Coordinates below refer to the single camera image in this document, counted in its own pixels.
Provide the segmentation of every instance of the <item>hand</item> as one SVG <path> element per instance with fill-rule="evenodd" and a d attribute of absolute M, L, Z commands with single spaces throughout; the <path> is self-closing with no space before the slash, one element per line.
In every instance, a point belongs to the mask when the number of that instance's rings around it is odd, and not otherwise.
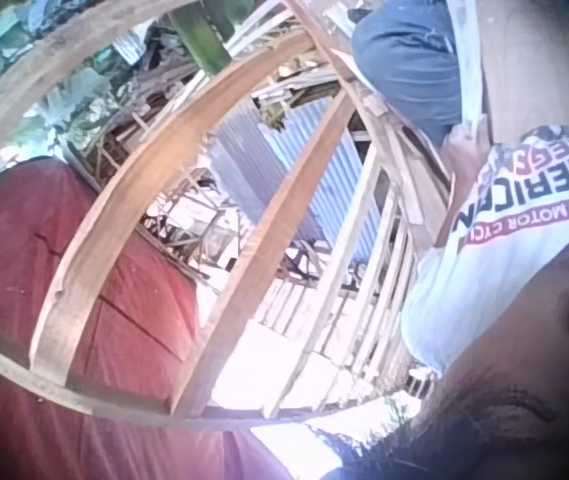
<path fill-rule="evenodd" d="M 472 185 L 486 164 L 490 151 L 488 121 L 484 116 L 475 136 L 462 125 L 455 126 L 444 140 L 440 156 L 446 168 L 455 176 L 456 183 Z"/>

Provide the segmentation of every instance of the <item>curved wooden strip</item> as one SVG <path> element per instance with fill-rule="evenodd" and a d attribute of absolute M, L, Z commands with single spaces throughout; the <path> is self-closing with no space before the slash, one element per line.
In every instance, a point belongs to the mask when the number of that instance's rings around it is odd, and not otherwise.
<path fill-rule="evenodd" d="M 105 0 L 36 43 L 0 78 L 0 149 L 31 106 L 135 25 L 195 0 Z"/>
<path fill-rule="evenodd" d="M 34 372 L 65 383 L 93 303 L 154 196 L 196 161 L 204 134 L 242 97 L 312 46 L 305 32 L 296 32 L 231 65 L 126 160 L 84 218 L 53 277 L 31 341 Z"/>
<path fill-rule="evenodd" d="M 85 415 L 142 425 L 181 430 L 240 431 L 264 425 L 304 422 L 342 409 L 337 405 L 329 405 L 321 413 L 312 412 L 307 408 L 282 410 L 280 417 L 265 419 L 258 411 L 209 407 L 200 418 L 177 418 L 169 414 L 160 399 L 106 388 L 99 388 L 99 392 L 89 392 L 88 388 L 81 387 L 71 390 L 33 373 L 22 363 L 14 355 L 0 351 L 0 375 L 34 395 Z"/>

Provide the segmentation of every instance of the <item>man's arm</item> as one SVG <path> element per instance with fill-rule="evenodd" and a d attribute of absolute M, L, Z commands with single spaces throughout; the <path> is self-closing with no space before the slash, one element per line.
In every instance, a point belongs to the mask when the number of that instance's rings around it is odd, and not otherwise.
<path fill-rule="evenodd" d="M 440 155 L 446 167 L 453 173 L 453 195 L 446 218 L 435 240 L 435 248 L 446 246 L 453 222 L 468 198 L 477 175 L 486 164 L 490 151 L 491 145 L 486 121 L 480 124 L 476 137 L 470 137 L 463 127 L 458 125 L 444 140 Z"/>

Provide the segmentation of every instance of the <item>wooden structure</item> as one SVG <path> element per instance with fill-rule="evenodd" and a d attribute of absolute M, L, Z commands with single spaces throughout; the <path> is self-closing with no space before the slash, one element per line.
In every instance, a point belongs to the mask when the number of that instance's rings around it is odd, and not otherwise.
<path fill-rule="evenodd" d="M 479 1 L 480 11 L 484 1 Z M 86 55 L 132 25 L 187 2 L 153 0 L 141 5 L 106 0 L 47 37 L 0 80 L 0 146 L 30 104 L 71 73 Z M 294 15 L 303 30 L 234 63 L 181 109 L 160 117 L 148 141 L 118 169 L 78 229 L 49 287 L 29 352 L 14 352 L 0 341 L 0 374 L 79 412 L 191 429 L 245 429 L 331 413 L 352 404 L 351 393 L 362 383 L 368 393 L 360 400 L 402 388 L 411 357 L 399 335 L 398 312 L 415 280 L 416 259 L 430 248 L 437 235 L 445 214 L 445 197 L 420 150 L 405 135 L 402 121 L 357 80 L 336 53 L 348 52 L 345 39 L 331 36 L 320 16 L 301 0 L 283 3 L 290 10 L 287 15 Z M 107 28 L 91 27 L 96 19 L 103 18 L 109 19 Z M 341 91 L 248 238 L 209 322 L 175 379 L 174 394 L 170 398 L 139 398 L 132 392 L 108 391 L 69 379 L 70 365 L 93 303 L 154 196 L 194 165 L 202 139 L 236 103 L 279 65 L 313 48 L 334 68 Z M 490 70 L 491 62 L 486 68 Z M 17 94 L 12 91 L 7 100 L 7 89 L 14 88 L 18 79 L 20 90 Z M 492 80 L 488 83 L 490 93 Z M 372 146 L 330 261 L 316 288 L 306 299 L 300 297 L 295 302 L 295 310 L 302 310 L 307 328 L 298 332 L 299 348 L 290 375 L 262 411 L 210 406 L 215 381 L 278 274 L 284 252 L 355 111 L 366 126 Z M 501 132 L 506 120 L 497 118 L 495 128 Z M 359 292 L 353 294 L 354 306 L 349 315 L 353 321 L 347 333 L 350 341 L 332 362 L 334 369 L 315 405 L 308 409 L 282 408 L 309 359 L 321 353 L 318 344 L 326 340 L 322 333 L 331 310 L 343 297 L 342 279 L 371 207 L 372 187 L 382 171 L 390 178 L 391 186 L 372 258 Z M 371 306 L 383 268 L 379 300 Z M 370 321 L 366 322 L 369 311 Z M 356 333 L 361 329 L 364 334 L 356 344 Z M 350 375 L 350 384 L 346 390 L 336 390 L 338 377 L 344 373 Z"/>

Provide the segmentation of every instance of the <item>dark hair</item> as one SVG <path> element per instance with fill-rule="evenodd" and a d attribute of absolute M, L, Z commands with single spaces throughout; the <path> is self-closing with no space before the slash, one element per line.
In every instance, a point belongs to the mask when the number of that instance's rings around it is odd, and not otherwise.
<path fill-rule="evenodd" d="M 325 480 L 472 479 L 491 460 L 519 465 L 531 457 L 559 459 L 552 478 L 569 478 L 569 444 L 541 436 L 557 418 L 527 390 L 464 388 L 418 424 L 401 427 L 369 448 L 349 448 L 343 439 L 323 434 L 343 463 Z"/>

